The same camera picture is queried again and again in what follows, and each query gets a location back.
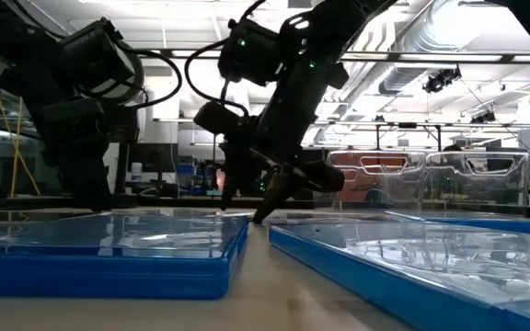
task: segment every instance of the clear plastic lid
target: clear plastic lid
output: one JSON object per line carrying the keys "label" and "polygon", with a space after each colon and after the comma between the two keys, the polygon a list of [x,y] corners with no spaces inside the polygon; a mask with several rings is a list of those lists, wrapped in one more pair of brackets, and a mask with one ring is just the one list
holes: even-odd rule
{"label": "clear plastic lid", "polygon": [[247,216],[106,214],[0,228],[0,254],[218,258]]}
{"label": "clear plastic lid", "polygon": [[482,302],[530,300],[530,234],[416,222],[280,227],[409,280]]}
{"label": "clear plastic lid", "polygon": [[462,211],[471,205],[525,213],[529,153],[439,152],[426,156],[423,211]]}
{"label": "clear plastic lid", "polygon": [[328,164],[345,175],[342,191],[327,195],[335,209],[417,209],[422,179],[422,152],[346,150],[328,155]]}

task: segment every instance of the blue tray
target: blue tray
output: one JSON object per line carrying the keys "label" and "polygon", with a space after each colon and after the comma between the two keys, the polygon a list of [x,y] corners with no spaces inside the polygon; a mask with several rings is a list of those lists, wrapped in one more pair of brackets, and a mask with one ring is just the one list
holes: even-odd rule
{"label": "blue tray", "polygon": [[471,211],[423,211],[386,213],[399,221],[441,222],[530,234],[530,219],[514,215]]}
{"label": "blue tray", "polygon": [[270,241],[420,330],[530,331],[530,234],[333,223],[274,226]]}
{"label": "blue tray", "polygon": [[0,296],[217,299],[248,217],[104,214],[0,228]]}

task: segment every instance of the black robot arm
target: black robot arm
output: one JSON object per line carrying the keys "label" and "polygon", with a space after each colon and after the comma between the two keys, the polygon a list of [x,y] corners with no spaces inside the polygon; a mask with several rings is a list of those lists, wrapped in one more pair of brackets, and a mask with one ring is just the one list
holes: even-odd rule
{"label": "black robot arm", "polygon": [[396,0],[327,0],[288,18],[279,33],[250,19],[231,21],[231,35],[218,63],[221,76],[265,86],[277,82],[267,107],[257,117],[239,117],[217,102],[206,104],[194,121],[222,133],[225,142],[223,209],[245,183],[273,167],[275,175],[253,221],[262,222],[300,188],[333,192],[343,187],[343,174],[324,161],[300,159],[301,142],[316,120],[327,88],[342,88],[349,76],[340,57],[366,24]]}
{"label": "black robot arm", "polygon": [[[136,143],[137,109],[174,96],[181,74],[165,56],[132,49],[105,18],[70,36],[53,36],[0,0],[0,58],[7,64],[0,87],[23,97],[44,142],[44,161],[58,167],[62,184],[92,210],[109,210],[103,163],[109,143]],[[126,106],[143,92],[139,55],[165,61],[179,84],[165,97]]]}

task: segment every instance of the table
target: table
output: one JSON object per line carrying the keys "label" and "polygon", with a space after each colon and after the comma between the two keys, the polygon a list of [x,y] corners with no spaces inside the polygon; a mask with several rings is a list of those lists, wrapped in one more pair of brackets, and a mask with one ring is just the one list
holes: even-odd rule
{"label": "table", "polygon": [[404,331],[411,328],[271,247],[267,229],[251,226],[243,265],[222,300],[0,299],[0,330]]}

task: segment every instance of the transparent plastic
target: transparent plastic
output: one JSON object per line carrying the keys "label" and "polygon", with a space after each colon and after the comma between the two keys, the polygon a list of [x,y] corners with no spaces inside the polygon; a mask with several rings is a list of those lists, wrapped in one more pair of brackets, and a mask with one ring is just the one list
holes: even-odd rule
{"label": "transparent plastic", "polygon": [[422,152],[348,150],[332,152],[327,163],[345,175],[342,191],[321,196],[335,210],[405,208],[419,203]]}
{"label": "transparent plastic", "polygon": [[529,165],[529,153],[427,154],[420,211],[479,211],[490,205],[525,214]]}
{"label": "transparent plastic", "polygon": [[270,241],[421,330],[530,331],[530,234],[319,223],[274,226]]}
{"label": "transparent plastic", "polygon": [[0,296],[215,299],[248,216],[102,214],[0,227]]}

